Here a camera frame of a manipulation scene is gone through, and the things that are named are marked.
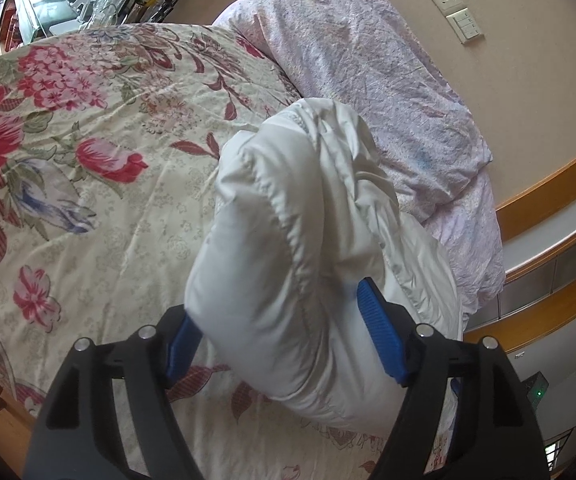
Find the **pink crinkled pillow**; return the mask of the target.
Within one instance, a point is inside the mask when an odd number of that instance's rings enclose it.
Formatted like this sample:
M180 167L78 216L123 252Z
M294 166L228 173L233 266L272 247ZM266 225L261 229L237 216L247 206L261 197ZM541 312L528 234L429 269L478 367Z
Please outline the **pink crinkled pillow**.
M491 150L389 0L236 0L214 22L274 60L305 98L353 108L419 222L453 206L495 224Z
M482 169L451 203L424 222L445 248L463 318L469 320L502 290L503 244L489 173Z

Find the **wooden curved headboard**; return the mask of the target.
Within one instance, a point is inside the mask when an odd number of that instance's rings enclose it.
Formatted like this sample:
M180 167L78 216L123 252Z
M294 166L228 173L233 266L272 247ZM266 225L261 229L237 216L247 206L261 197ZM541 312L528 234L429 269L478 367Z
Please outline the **wooden curved headboard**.
M542 297L468 330L465 340L498 339L517 351L560 330L576 319L576 278L559 287L557 269L576 247L576 158L497 208L502 229L506 286L542 274L548 292Z

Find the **wall light switch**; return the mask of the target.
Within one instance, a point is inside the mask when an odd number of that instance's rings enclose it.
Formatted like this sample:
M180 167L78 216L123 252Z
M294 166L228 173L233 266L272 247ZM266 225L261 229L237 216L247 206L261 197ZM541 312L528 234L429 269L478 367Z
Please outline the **wall light switch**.
M461 44L469 44L483 36L483 32L468 8L446 17Z

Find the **beige puffy down jacket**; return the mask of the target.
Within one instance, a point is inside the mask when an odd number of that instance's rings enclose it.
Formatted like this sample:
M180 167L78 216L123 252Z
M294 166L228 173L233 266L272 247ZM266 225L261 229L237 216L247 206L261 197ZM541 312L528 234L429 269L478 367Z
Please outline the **beige puffy down jacket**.
M403 389L356 303L363 278L414 321L462 334L448 255L376 162L366 123L303 99L222 149L213 224L185 307L244 381L313 422L383 437Z

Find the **floral bed quilt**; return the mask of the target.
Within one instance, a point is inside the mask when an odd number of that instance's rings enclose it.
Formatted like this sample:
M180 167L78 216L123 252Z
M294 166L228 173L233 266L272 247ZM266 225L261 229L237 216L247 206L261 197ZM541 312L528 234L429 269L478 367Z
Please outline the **floral bed quilt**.
M0 56L0 385L16 401L38 418L75 341L185 305L224 145L300 100L221 27L84 30ZM288 410L206 335L168 398L208 479L365 479L388 436Z

